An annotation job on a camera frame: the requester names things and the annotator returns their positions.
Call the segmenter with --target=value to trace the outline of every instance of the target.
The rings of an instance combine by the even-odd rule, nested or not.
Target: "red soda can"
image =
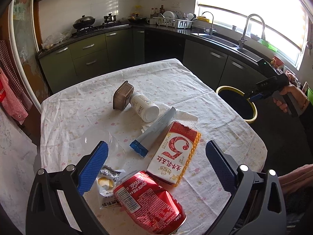
[[[124,177],[113,192],[134,222],[150,233],[173,234],[186,220],[183,207],[145,171]]]

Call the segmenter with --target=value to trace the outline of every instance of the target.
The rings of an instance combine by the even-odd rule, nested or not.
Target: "yellow bin rim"
[[[216,90],[215,92],[216,92],[217,94],[219,94],[219,92],[222,91],[222,90],[231,90],[231,91],[234,91],[234,92],[240,94],[241,96],[244,96],[244,95],[245,95],[245,93],[243,93],[243,92],[240,91],[239,89],[234,88],[234,87],[232,87],[232,86],[220,86],[219,88],[217,88],[217,90]],[[254,104],[253,102],[249,102],[249,103],[250,103],[250,105],[251,105],[251,107],[252,107],[252,109],[253,109],[253,118],[251,118],[251,119],[244,119],[244,120],[245,120],[248,124],[251,124],[251,123],[253,123],[253,122],[256,120],[256,118],[257,118],[257,116],[258,116],[258,111],[257,111],[256,106],[255,106],[255,104]]]

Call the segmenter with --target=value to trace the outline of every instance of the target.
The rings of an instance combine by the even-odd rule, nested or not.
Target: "black countertop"
[[[112,31],[116,31],[116,30],[122,30],[122,29],[130,29],[130,28],[137,28],[137,29],[143,29],[143,30],[152,30],[152,31],[159,31],[159,32],[163,32],[163,33],[167,33],[167,34],[173,34],[176,35],[178,37],[182,37],[185,38],[187,40],[191,40],[197,43],[200,43],[202,45],[211,47],[215,50],[218,50],[222,53],[225,53],[227,55],[232,56],[235,59],[238,59],[239,61],[244,62],[245,64],[249,65],[250,67],[252,67],[253,69],[257,70],[260,72],[259,66],[257,65],[257,63],[251,59],[249,59],[248,57],[242,55],[241,53],[228,48],[224,45],[221,45],[217,42],[213,42],[210,41],[208,39],[204,39],[202,37],[198,37],[197,35],[191,34],[191,33],[198,33],[198,30],[196,29],[177,29],[177,28],[172,28],[172,27],[166,27],[166,26],[158,26],[158,25],[148,25],[148,24],[136,24],[136,25],[129,25],[129,24],[125,24],[125,25],[120,25],[120,26],[114,26],[114,27],[110,27],[110,28],[105,28],[105,29],[101,29],[98,31],[94,31],[91,33],[87,33],[87,34],[83,34],[81,36],[78,37],[71,37],[67,40],[64,40],[56,45],[54,45],[52,48],[48,49],[48,50],[40,50],[38,52],[38,58],[42,58],[64,46],[67,46],[69,44],[72,44],[74,42],[95,36],[95,35],[99,35],[99,34],[103,34],[103,33],[107,33],[107,32],[112,32]],[[214,34],[217,37],[221,37],[225,40],[228,40],[230,42],[233,42],[235,44],[238,44],[238,42],[236,40],[230,39],[226,36],[220,35],[220,34]],[[269,59],[268,57],[264,56],[263,54],[261,54],[260,52],[248,47],[248,46],[244,46],[244,48],[248,49],[249,51],[255,53],[256,55],[258,55],[261,58],[264,58],[266,61],[270,62],[271,59]]]

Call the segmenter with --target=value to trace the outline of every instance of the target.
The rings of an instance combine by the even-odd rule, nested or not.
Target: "sink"
[[[208,40],[211,40],[211,41],[214,41],[214,42],[217,42],[217,43],[220,43],[224,46],[227,46],[233,50],[236,50],[237,52],[249,57],[250,59],[254,60],[254,61],[259,61],[261,58],[258,57],[256,54],[250,52],[249,50],[245,49],[245,48],[239,48],[238,45],[236,44],[233,44],[232,42],[229,42],[227,40],[224,40],[224,39],[221,39],[219,37],[216,37],[216,36],[211,36],[207,33],[200,33],[200,34],[197,34],[197,33],[192,33],[193,35],[195,36],[199,36],[199,37],[202,37],[202,38],[205,38],[205,39],[208,39]]]
[[[261,58],[259,56],[257,56],[256,54],[253,54],[252,52],[250,52],[249,50],[246,50],[244,48],[237,48],[236,49],[238,52],[250,57],[252,60],[254,61],[259,61]]]
[[[238,45],[236,45],[236,44],[233,44],[233,43],[231,43],[231,42],[229,42],[227,40],[221,39],[221,38],[216,37],[216,36],[211,36],[211,35],[209,35],[207,33],[200,33],[199,37],[206,38],[206,39],[209,39],[209,40],[221,43],[221,44],[223,44],[225,46],[228,46],[230,48],[237,48],[238,47]]]

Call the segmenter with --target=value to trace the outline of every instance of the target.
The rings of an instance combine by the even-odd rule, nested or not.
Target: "human hand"
[[[287,93],[291,93],[293,95],[293,97],[295,98],[295,100],[298,102],[298,105],[300,108],[303,107],[303,111],[308,107],[309,102],[306,101],[306,95],[296,86],[294,85],[289,85],[289,86],[285,86],[283,88],[283,90],[280,91],[281,95],[285,95]],[[288,112],[287,110],[287,104],[286,103],[282,103],[279,100],[276,100],[275,98],[273,98],[274,102],[276,103],[276,105],[283,111],[283,112]]]

